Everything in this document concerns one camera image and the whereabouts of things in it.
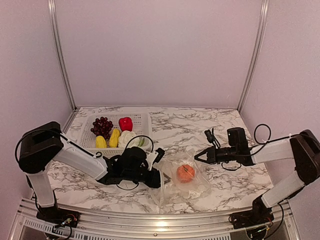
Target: clear plastic bag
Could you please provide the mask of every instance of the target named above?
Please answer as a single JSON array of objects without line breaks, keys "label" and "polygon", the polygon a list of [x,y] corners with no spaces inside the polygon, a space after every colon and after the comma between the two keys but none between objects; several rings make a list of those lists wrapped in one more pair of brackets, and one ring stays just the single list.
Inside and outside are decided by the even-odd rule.
[{"label": "clear plastic bag", "polygon": [[149,192],[159,207],[185,203],[211,191],[211,184],[198,168],[194,155],[193,149],[179,152],[154,165],[161,173],[161,187],[149,188]]}]

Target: marble surface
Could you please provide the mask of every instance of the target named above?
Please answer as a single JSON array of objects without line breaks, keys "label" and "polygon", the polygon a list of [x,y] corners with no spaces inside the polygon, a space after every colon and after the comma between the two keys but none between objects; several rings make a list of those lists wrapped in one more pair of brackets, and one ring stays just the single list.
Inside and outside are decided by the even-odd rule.
[{"label": "marble surface", "polygon": [[[176,107],[82,107],[72,122],[67,136],[77,141],[86,117],[91,114],[111,112],[148,112],[152,119],[155,145],[164,147],[166,158],[190,149],[203,150],[210,146],[204,131],[214,128],[222,147],[228,146],[227,129],[246,129],[237,110],[214,108]],[[248,207],[252,201],[273,185],[264,164],[226,171],[220,165],[197,162],[198,167],[211,183],[211,192],[204,197],[166,204],[159,207],[148,188],[140,184],[125,191],[115,185],[103,185],[60,162],[53,162],[48,175],[58,203],[76,207],[127,213],[197,213]],[[226,164],[235,167],[237,163]],[[124,188],[133,183],[123,182]]]}]

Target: basket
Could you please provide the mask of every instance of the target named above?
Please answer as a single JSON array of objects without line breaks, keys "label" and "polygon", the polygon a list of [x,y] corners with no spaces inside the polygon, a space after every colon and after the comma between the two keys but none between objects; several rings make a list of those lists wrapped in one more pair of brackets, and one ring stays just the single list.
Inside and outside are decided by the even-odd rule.
[{"label": "basket", "polygon": [[[146,135],[152,139],[152,126],[151,126],[151,117],[149,113],[99,113],[93,114],[86,118],[85,122],[82,124],[81,131],[79,137],[77,139],[77,143],[88,150],[89,152],[96,154],[97,152],[101,152],[103,156],[110,158],[115,155],[121,155],[124,152],[124,148],[122,147],[107,147],[107,148],[96,148],[96,135],[90,131],[93,127],[92,123],[96,120],[96,118],[107,117],[108,121],[112,121],[113,129],[120,129],[119,127],[119,119],[129,117],[132,119],[133,129],[137,135]],[[145,139],[142,148],[143,150],[147,150],[151,147],[151,142],[148,139]]]}]

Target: plastic fruit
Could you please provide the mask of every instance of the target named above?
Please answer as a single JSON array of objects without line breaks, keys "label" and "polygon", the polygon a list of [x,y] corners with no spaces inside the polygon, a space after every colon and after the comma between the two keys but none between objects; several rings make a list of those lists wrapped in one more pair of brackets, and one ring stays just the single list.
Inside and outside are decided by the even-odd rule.
[{"label": "plastic fruit", "polygon": [[191,182],[194,179],[195,174],[195,169],[188,164],[181,165],[176,170],[176,176],[178,180],[183,184]]},{"label": "plastic fruit", "polygon": [[119,129],[113,129],[113,132],[111,134],[110,140],[109,140],[109,146],[110,148],[116,148],[118,146],[120,137],[120,131]]},{"label": "plastic fruit", "polygon": [[140,141],[139,141],[138,147],[142,147],[144,144],[145,144],[145,138],[144,137],[140,137]]},{"label": "plastic fruit", "polygon": [[[134,131],[123,131],[121,133],[121,136],[119,137],[119,143],[118,143],[119,148],[125,148],[127,146],[127,143],[135,136],[137,136],[137,134]],[[139,142],[140,142],[140,139],[139,137],[137,137],[132,141],[130,141],[130,144],[128,147],[129,148],[137,147],[139,145]]]},{"label": "plastic fruit", "polygon": [[119,119],[119,127],[123,132],[124,131],[131,132],[134,127],[134,124],[132,122],[132,119],[127,116]]},{"label": "plastic fruit", "polygon": [[113,128],[112,121],[108,121],[107,117],[100,117],[96,118],[95,121],[92,123],[93,128],[90,129],[92,133],[96,136],[102,136],[105,140],[110,138],[109,132]]},{"label": "plastic fruit", "polygon": [[95,138],[95,147],[97,149],[105,149],[107,147],[107,142],[103,136],[97,136]]}]

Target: pink wall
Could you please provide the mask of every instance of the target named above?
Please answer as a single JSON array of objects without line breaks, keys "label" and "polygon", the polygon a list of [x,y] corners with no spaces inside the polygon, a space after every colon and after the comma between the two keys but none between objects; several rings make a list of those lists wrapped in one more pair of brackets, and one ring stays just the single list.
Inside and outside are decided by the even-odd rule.
[{"label": "pink wall", "polygon": [[[319,1],[270,1],[262,50],[241,114],[251,132],[266,123],[273,138],[311,129],[320,139]],[[294,166],[293,161],[274,162],[268,170],[278,182]],[[320,179],[290,201],[302,240],[319,239],[319,203]]]},{"label": "pink wall", "polygon": [[59,0],[79,106],[236,108],[259,0]]},{"label": "pink wall", "polygon": [[26,131],[71,113],[63,86],[48,3],[0,1],[0,236],[7,239],[22,197],[30,189],[14,150]]}]

